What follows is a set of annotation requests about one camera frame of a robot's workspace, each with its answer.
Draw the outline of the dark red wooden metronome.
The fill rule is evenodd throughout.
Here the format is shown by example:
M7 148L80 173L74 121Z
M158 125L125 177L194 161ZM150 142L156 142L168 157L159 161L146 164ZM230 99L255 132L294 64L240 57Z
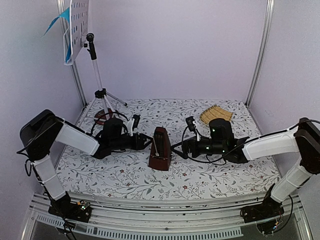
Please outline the dark red wooden metronome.
M168 171L172 160L171 143L167 130L156 127L153 134L148 166L154 170Z

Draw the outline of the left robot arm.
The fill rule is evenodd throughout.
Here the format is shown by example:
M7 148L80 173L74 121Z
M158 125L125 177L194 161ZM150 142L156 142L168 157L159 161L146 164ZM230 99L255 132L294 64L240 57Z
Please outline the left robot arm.
M144 150L153 139L143 133L134 132L139 121L140 116L136 114L127 120L127 123L111 117L103 123L102 130L94 135L45 109L20 130L23 148L17 151L17 154L27 157L30 168L34 170L49 196L52 209L63 217L70 217L74 212L82 211L83 207L71 202L57 176L50 157L53 144L62 143L98 160L112 153Z

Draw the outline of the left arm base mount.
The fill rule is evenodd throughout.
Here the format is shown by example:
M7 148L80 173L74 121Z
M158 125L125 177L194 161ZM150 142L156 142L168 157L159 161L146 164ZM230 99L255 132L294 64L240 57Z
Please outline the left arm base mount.
M51 202L48 213L64 219L88 223L92 208L87 201L72 202L69 198L62 198Z

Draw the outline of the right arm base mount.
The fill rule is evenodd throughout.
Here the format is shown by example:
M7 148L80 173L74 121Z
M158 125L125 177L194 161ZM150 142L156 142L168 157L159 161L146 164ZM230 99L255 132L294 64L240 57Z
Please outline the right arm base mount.
M271 221L256 225L260 233L263 235L270 235L275 233L280 223L280 220L276 220L275 217L279 217L279 219L281 219L284 212L285 211L281 203L278 203L271 198L266 198L262 203L242 207L240 210L240 216L243 218L245 223L274 218Z

